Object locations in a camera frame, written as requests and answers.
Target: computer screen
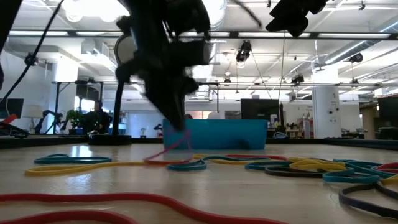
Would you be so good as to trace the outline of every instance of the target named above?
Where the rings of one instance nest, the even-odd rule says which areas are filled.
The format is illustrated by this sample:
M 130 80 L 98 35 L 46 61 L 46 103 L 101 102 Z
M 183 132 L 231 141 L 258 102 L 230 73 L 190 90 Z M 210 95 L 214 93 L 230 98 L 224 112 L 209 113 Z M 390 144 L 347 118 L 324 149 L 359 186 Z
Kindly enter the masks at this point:
M 271 116 L 279 116 L 279 100 L 241 99 L 242 119 L 265 119 L 271 121 Z
M 398 97 L 379 98 L 379 117 L 384 121 L 398 120 Z
M 0 119 L 5 119 L 12 114 L 15 114 L 18 118 L 21 118 L 23 105 L 24 99 L 9 98 L 8 100 L 0 104 Z

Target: potted plant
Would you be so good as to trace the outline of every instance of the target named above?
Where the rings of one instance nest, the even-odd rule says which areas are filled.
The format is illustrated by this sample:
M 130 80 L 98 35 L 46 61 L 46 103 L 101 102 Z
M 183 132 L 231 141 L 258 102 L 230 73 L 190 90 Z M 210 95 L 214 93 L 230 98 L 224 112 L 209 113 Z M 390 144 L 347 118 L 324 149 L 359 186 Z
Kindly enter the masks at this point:
M 67 112 L 67 120 L 70 121 L 72 129 L 69 129 L 69 134 L 76 134 L 76 128 L 83 119 L 83 113 L 78 110 L 69 110 Z

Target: white pillar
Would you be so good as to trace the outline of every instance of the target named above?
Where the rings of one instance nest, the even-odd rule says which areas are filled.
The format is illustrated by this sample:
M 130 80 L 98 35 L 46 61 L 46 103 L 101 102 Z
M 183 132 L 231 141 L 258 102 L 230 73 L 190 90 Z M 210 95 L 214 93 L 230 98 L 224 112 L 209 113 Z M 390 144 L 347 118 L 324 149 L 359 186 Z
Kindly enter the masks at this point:
M 53 81 L 55 82 L 74 82 L 77 80 L 79 65 L 69 58 L 61 58 L 57 63 L 53 64 Z M 60 85 L 60 90 L 62 90 L 66 84 Z M 55 111 L 55 99 L 57 95 L 57 84 L 52 84 L 50 89 L 50 103 L 49 110 Z M 67 111 L 70 109 L 75 109 L 75 97 L 76 97 L 76 85 L 69 84 L 66 88 L 62 90 L 58 98 L 58 113 L 63 114 L 63 119 L 67 116 Z M 54 119 L 53 116 L 49 115 L 47 123 L 47 128 L 52 125 Z
M 328 66 L 312 75 L 314 83 L 339 83 L 338 70 Z M 315 138 L 341 137 L 340 104 L 337 86 L 315 86 L 312 90 Z

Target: table surface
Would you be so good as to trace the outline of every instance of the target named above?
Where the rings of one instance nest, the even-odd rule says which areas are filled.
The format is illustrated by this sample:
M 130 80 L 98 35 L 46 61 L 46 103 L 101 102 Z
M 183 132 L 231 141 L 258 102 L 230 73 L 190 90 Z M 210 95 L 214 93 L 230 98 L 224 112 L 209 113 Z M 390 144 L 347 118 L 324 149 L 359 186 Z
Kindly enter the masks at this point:
M 242 217 L 261 217 L 291 224 L 396 223 L 339 204 L 338 191 L 348 184 L 326 184 L 320 179 L 273 177 L 248 171 L 243 166 L 212 164 L 199 172 L 172 172 L 164 167 L 110 167 L 79 174 L 52 177 L 24 177 L 33 160 L 49 154 L 107 156 L 115 161 L 140 161 L 162 150 L 160 144 L 132 146 L 64 145 L 2 150 L 0 191 L 11 193 L 100 194 L 145 192 L 175 198 L 206 212 Z M 398 153 L 376 149 L 326 145 L 268 145 L 265 151 L 197 151 L 205 154 L 267 154 L 323 159 L 357 159 L 396 162 Z M 192 152 L 171 152 L 160 159 L 183 159 Z M 398 209 L 397 202 L 376 191 L 351 195 L 385 207 Z M 42 212 L 71 209 L 109 210 L 145 224 L 191 224 L 193 221 L 163 205 L 150 202 L 104 203 L 2 203 L 0 220 Z

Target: teal bin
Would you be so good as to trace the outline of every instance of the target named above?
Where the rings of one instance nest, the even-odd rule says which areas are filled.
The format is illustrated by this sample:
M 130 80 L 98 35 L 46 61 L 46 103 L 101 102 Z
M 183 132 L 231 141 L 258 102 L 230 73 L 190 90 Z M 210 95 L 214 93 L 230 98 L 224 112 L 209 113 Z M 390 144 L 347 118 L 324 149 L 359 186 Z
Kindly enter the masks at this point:
M 166 149 L 222 150 L 264 149 L 267 139 L 266 120 L 187 119 L 188 138 L 163 120 L 163 144 Z

